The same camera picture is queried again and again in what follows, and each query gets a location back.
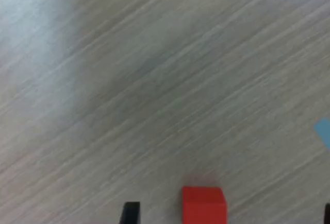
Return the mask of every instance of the light gray surface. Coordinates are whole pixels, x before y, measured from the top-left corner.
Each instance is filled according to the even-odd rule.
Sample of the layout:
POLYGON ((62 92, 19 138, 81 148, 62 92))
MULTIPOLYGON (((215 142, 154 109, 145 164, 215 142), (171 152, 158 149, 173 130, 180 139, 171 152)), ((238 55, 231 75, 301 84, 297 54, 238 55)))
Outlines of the light gray surface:
POLYGON ((0 223, 322 223, 330 0, 0 0, 0 223))

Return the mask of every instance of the light blue object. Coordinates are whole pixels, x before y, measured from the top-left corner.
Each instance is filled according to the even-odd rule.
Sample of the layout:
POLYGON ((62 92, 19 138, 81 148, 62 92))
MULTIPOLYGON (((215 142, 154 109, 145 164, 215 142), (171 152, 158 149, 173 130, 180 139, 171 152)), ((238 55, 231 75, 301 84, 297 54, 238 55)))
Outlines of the light blue object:
POLYGON ((330 121, 327 118, 321 119, 316 125, 314 125, 314 129, 323 140, 324 144, 330 149, 330 121))

